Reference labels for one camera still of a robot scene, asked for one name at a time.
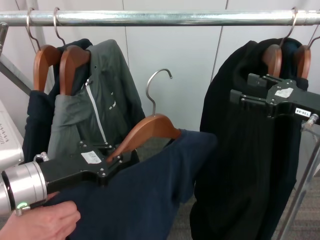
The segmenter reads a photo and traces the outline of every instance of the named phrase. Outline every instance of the gray jacket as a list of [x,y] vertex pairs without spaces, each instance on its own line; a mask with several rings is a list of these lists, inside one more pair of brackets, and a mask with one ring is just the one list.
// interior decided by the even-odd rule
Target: gray jacket
[[114,146],[144,117],[125,58],[115,40],[87,48],[91,76],[74,96],[58,95],[48,156],[72,154],[80,140]]

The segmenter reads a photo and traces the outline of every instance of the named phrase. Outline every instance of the clothing rack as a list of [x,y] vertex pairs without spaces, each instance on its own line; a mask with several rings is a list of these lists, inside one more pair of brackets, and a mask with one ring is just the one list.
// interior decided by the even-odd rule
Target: clothing rack
[[[28,11],[0,11],[0,54],[8,27],[27,25]],[[295,13],[292,10],[277,11],[63,11],[56,14],[59,26],[291,26]],[[299,10],[296,26],[320,24],[320,11]],[[54,11],[34,10],[30,13],[30,26],[54,26]],[[3,54],[0,56],[0,72],[26,94],[32,87],[29,81]],[[320,140],[293,199],[288,215],[278,235],[285,240],[300,208],[308,185],[320,158]]]
[[[0,11],[0,23],[26,26],[28,11]],[[56,13],[60,26],[287,26],[292,10],[277,11],[63,11]],[[54,11],[30,13],[30,26],[53,26]],[[299,10],[296,26],[320,24],[320,11]]]

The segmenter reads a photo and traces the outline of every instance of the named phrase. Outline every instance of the zipper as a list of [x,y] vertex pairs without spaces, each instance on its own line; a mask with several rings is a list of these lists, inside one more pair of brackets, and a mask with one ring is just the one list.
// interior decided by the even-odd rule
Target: zipper
[[94,96],[92,95],[92,92],[91,92],[91,89],[90,89],[90,84],[91,83],[92,83],[92,81],[87,79],[84,85],[85,85],[86,91],[88,92],[89,98],[91,100],[91,103],[92,103],[92,106],[93,106],[93,109],[94,109],[94,113],[95,113],[95,117],[96,117],[96,121],[98,123],[98,126],[99,126],[99,129],[100,129],[100,133],[102,135],[103,141],[106,143],[107,139],[106,139],[106,136],[105,136],[105,132],[104,132],[104,130],[102,128],[101,121],[100,121],[100,118],[99,118],[98,109],[97,109],[97,105],[96,105]]

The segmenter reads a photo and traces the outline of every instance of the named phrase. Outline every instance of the metal hanger hook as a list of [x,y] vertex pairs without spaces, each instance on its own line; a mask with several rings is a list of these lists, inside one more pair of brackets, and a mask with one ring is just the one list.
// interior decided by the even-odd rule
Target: metal hanger hook
[[155,116],[156,115],[156,102],[150,97],[149,95],[149,86],[150,86],[150,83],[151,83],[151,80],[155,77],[155,75],[157,75],[158,73],[160,73],[161,71],[166,71],[168,74],[169,74],[169,77],[172,79],[172,75],[171,75],[171,72],[166,69],[166,68],[163,68],[163,69],[160,69],[159,71],[156,71],[149,79],[148,83],[146,84],[146,89],[145,89],[145,94],[147,96],[148,99],[150,99],[150,101],[153,103],[153,111],[152,111],[152,115]]
[[280,42],[280,48],[282,47],[282,45],[284,44],[285,40],[291,35],[292,31],[295,28],[296,22],[297,22],[297,16],[298,16],[298,9],[296,7],[293,7],[291,10],[294,10],[294,19],[293,19],[293,23],[292,23],[292,27],[288,33],[287,36],[285,36],[284,38],[282,38],[281,42]]
[[311,48],[311,46],[312,46],[312,44],[314,43],[315,40],[320,39],[320,36],[314,38],[318,27],[319,27],[319,24],[316,26],[316,28],[315,28],[315,30],[314,30],[314,32],[313,32],[313,34],[312,34],[312,37],[311,37],[311,39],[310,39],[310,41],[309,41],[309,43],[308,43],[308,49]]
[[28,13],[26,15],[26,31],[28,32],[29,37],[36,41],[36,44],[38,45],[38,48],[40,50],[40,44],[39,44],[38,39],[33,37],[32,34],[31,34],[31,31],[30,31],[30,22],[31,22],[30,13],[33,10],[35,10],[35,9],[33,7],[30,7],[29,10],[28,10]]
[[54,25],[54,30],[55,30],[55,34],[56,36],[63,42],[63,46],[66,45],[65,40],[60,37],[59,33],[58,33],[58,29],[57,29],[57,11],[60,10],[60,8],[56,7],[53,11],[53,25]]

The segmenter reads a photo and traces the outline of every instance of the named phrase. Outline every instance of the white label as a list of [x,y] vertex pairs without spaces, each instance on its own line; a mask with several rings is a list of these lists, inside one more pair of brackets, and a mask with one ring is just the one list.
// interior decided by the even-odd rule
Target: white label
[[86,160],[88,164],[99,164],[101,163],[100,158],[94,151],[81,153],[82,157]]
[[311,112],[310,111],[303,110],[303,109],[298,108],[298,107],[295,109],[295,113],[299,114],[301,116],[304,116],[304,117],[308,117],[308,118],[311,116]]
[[290,97],[293,90],[294,89],[291,87],[289,87],[287,89],[278,90],[278,91],[276,91],[275,96],[279,96],[279,97],[287,99],[288,97]]

